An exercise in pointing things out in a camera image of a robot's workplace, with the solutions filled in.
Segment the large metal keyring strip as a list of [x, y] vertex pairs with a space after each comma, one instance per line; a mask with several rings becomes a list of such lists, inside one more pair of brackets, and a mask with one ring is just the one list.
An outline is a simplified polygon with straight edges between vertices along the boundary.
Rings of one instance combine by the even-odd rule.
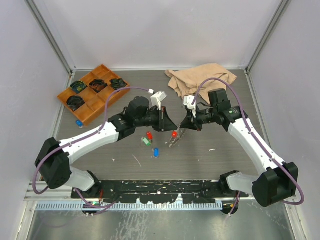
[[170, 141], [168, 142], [168, 147], [172, 148], [174, 147], [177, 143], [180, 142], [180, 140], [185, 136], [185, 134], [187, 133], [188, 129], [180, 129], [180, 127], [175, 130], [178, 133], [178, 136], [176, 138], [173, 138], [171, 136]]

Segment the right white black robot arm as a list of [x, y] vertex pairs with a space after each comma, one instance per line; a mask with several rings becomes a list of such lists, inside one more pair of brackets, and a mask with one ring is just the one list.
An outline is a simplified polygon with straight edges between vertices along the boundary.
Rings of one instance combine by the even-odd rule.
[[208, 93], [210, 104], [199, 109], [193, 95], [183, 98], [186, 117], [182, 129], [201, 131], [204, 124], [216, 123], [234, 137], [253, 162], [257, 175], [243, 174], [237, 170], [222, 174], [219, 191], [231, 197], [236, 191], [251, 195], [262, 206], [268, 207], [296, 194], [298, 167], [286, 163], [266, 144], [253, 127], [251, 120], [239, 106], [232, 106], [223, 88]]

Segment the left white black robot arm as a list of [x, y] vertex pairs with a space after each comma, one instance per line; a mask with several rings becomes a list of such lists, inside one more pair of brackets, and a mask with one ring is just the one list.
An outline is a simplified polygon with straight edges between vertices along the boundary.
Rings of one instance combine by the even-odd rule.
[[135, 133], [138, 127], [152, 127], [156, 132], [177, 130], [164, 106], [149, 106], [142, 96], [135, 97], [119, 114], [81, 135], [57, 141], [47, 139], [35, 161], [36, 169], [43, 177], [47, 188], [62, 186], [78, 189], [88, 198], [99, 195], [102, 184], [91, 171], [82, 171], [72, 165], [84, 155], [108, 144], [119, 142]]

